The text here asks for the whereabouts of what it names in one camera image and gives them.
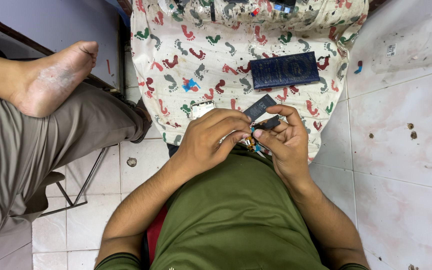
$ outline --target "bare foot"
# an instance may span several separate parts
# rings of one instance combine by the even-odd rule
[[[10,102],[33,117],[52,114],[96,66],[98,43],[78,41],[45,58],[22,63],[26,83]]]

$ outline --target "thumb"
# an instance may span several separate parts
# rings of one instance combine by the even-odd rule
[[[283,153],[287,149],[287,147],[283,143],[281,143],[276,137],[274,137],[267,131],[264,131],[262,129],[256,129],[252,134],[256,139],[258,139],[261,144],[271,150],[273,154],[283,155]]]

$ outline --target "label sticker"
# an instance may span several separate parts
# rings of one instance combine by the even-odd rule
[[[395,56],[396,55],[396,43],[388,46],[388,52],[386,53],[386,57]]]

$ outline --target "fingernail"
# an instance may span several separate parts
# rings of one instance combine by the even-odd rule
[[[256,129],[256,130],[253,132],[253,135],[254,135],[256,138],[259,138],[259,137],[261,137],[261,133],[263,133],[263,131],[262,131],[261,129]]]

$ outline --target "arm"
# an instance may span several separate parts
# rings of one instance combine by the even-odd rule
[[[256,130],[254,136],[272,151],[274,169],[321,244],[331,269],[337,270],[347,263],[369,268],[353,223],[311,179],[307,161],[308,133],[298,111],[284,105],[268,107],[266,111],[286,116],[288,123],[280,121],[280,125],[269,131]]]
[[[251,133],[250,123],[245,114],[231,109],[213,109],[191,121],[177,152],[112,214],[103,232],[96,265],[118,252],[141,258],[143,234],[166,200],[185,182],[223,162],[236,143]]]

